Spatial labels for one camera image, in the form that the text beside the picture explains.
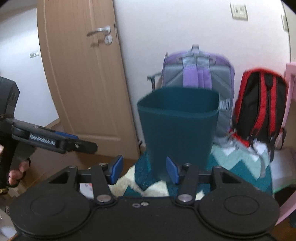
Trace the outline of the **person's left hand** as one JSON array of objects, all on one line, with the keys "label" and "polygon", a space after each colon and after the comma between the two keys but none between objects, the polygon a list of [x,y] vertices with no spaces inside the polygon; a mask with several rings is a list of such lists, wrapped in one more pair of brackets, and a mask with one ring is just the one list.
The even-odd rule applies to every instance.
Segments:
[{"label": "person's left hand", "polygon": [[25,144],[5,146],[1,144],[1,192],[18,186],[30,168],[30,156],[34,150]]}]

